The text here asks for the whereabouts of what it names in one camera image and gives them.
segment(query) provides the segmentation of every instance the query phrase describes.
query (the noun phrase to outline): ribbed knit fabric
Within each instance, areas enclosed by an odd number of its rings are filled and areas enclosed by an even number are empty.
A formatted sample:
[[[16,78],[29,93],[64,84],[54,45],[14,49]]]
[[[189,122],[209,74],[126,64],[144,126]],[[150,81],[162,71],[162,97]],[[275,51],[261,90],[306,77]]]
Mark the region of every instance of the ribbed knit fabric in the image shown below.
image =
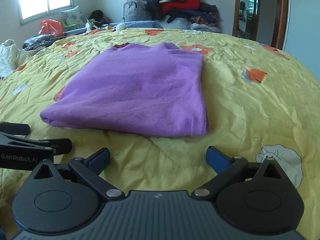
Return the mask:
[[[169,42],[111,47],[74,76],[41,119],[52,126],[149,136],[203,135],[202,61],[202,54]]]

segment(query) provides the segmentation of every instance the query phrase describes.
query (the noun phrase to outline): white patterned pillow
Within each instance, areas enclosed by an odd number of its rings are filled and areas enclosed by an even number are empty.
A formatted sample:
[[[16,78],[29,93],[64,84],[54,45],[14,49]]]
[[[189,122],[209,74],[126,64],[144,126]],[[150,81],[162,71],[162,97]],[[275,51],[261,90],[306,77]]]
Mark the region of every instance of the white patterned pillow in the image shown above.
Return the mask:
[[[79,11],[78,6],[70,10],[61,11],[63,18],[66,20],[68,25],[76,24],[78,28],[84,28],[87,22],[86,17],[84,17]]]

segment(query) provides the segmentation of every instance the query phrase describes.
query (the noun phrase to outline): white ball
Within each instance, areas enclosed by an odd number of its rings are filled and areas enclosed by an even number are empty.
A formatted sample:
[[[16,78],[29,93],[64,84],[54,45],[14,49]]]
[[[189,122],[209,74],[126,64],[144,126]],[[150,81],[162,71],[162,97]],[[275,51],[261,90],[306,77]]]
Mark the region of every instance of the white ball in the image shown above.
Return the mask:
[[[116,26],[116,31],[125,30],[126,28],[127,28],[127,26],[125,26],[124,23],[119,23],[119,24]]]

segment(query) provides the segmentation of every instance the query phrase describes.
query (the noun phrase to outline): checkered bag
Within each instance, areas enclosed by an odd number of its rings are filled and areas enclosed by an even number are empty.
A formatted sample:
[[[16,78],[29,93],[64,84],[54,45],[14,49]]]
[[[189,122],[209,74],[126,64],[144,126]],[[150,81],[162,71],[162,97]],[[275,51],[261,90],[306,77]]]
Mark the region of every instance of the checkered bag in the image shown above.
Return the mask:
[[[123,5],[123,22],[151,21],[151,14],[144,0],[127,0]]]

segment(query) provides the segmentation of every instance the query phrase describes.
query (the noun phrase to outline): bed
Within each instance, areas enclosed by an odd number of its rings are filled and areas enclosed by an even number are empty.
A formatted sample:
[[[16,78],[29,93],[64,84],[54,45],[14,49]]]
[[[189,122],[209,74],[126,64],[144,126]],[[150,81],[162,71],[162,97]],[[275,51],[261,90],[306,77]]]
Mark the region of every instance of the bed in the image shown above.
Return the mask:
[[[41,121],[40,112],[103,50],[126,42],[154,46],[164,41],[204,55],[201,86],[210,124],[205,136],[145,137],[51,127]],[[12,94],[25,83],[22,91]],[[108,147],[111,164],[100,176],[125,193],[132,189],[191,192],[216,175],[205,162],[211,145],[250,162],[274,157],[304,201],[298,232],[308,240],[320,239],[319,108],[319,81],[291,55],[254,41],[191,30],[138,28],[70,36],[0,81],[0,120],[28,123],[32,139],[70,138],[72,152],[56,156],[55,163]],[[8,239],[18,232],[10,205],[28,175],[0,169],[0,223]]]

